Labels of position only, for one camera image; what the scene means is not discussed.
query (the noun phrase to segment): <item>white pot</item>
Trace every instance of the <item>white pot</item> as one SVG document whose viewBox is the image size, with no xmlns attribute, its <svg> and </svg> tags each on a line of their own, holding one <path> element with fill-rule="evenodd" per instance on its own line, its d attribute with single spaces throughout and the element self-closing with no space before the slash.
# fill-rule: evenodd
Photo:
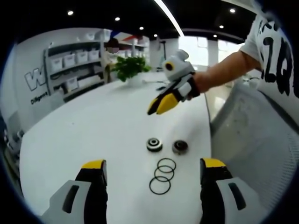
<svg viewBox="0 0 299 224">
<path fill-rule="evenodd" d="M 142 75 L 138 73 L 137 76 L 127 79 L 128 86 L 131 87 L 140 87 L 142 86 Z"/>
</svg>

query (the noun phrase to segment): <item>ceiling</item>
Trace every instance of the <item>ceiling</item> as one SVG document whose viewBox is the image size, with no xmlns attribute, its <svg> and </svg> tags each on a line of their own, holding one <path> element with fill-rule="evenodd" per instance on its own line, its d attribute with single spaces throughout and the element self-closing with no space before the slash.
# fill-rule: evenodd
<svg viewBox="0 0 299 224">
<path fill-rule="evenodd" d="M 221 0 L 163 0 L 185 35 L 243 42 L 255 14 Z M 72 27 L 107 28 L 154 39 L 178 37 L 173 24 L 154 0 L 39 1 L 21 3 L 14 20 L 14 34 L 22 42 L 37 34 Z"/>
</svg>

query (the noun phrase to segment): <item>ceiling light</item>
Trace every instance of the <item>ceiling light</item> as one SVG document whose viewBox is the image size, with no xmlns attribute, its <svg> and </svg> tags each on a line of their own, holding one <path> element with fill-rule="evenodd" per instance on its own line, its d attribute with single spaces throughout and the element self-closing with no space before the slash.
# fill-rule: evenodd
<svg viewBox="0 0 299 224">
<path fill-rule="evenodd" d="M 182 29 L 181 29 L 181 27 L 179 27 L 178 22 L 173 17 L 173 15 L 169 11 L 168 7 L 164 4 L 164 2 L 162 0 L 154 0 L 154 1 L 162 9 L 162 11 L 167 15 L 168 19 L 172 22 L 172 24 L 175 27 L 175 29 L 177 30 L 178 34 L 180 36 L 185 36 Z"/>
</svg>

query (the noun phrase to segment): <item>yellow fingertip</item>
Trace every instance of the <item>yellow fingertip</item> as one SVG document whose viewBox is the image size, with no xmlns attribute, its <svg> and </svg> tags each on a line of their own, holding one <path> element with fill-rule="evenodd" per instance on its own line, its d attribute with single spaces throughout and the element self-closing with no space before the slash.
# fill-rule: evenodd
<svg viewBox="0 0 299 224">
<path fill-rule="evenodd" d="M 150 111 L 151 107 L 153 106 L 153 104 L 157 101 L 157 98 L 153 99 L 149 105 L 149 108 L 148 108 L 148 112 Z"/>
<path fill-rule="evenodd" d="M 226 165 L 218 159 L 202 158 L 205 161 L 206 168 L 225 167 Z"/>
<path fill-rule="evenodd" d="M 178 101 L 175 96 L 170 93 L 161 100 L 161 103 L 157 109 L 157 114 L 165 113 L 174 108 L 176 105 L 178 105 Z"/>
<path fill-rule="evenodd" d="M 91 161 L 82 166 L 82 169 L 101 169 L 104 160 Z"/>
</svg>

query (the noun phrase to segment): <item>window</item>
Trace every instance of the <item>window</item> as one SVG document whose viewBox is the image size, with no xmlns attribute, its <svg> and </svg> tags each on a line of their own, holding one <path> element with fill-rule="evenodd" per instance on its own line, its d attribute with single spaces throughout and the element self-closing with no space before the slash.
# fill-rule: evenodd
<svg viewBox="0 0 299 224">
<path fill-rule="evenodd" d="M 241 44 L 235 44 L 227 41 L 218 41 L 218 62 L 223 61 L 227 56 L 230 54 L 237 52 L 240 47 L 244 45 L 244 43 Z"/>
<path fill-rule="evenodd" d="M 189 61 L 192 65 L 208 66 L 207 39 L 205 37 L 183 36 L 178 39 L 178 48 L 189 54 Z"/>
</svg>

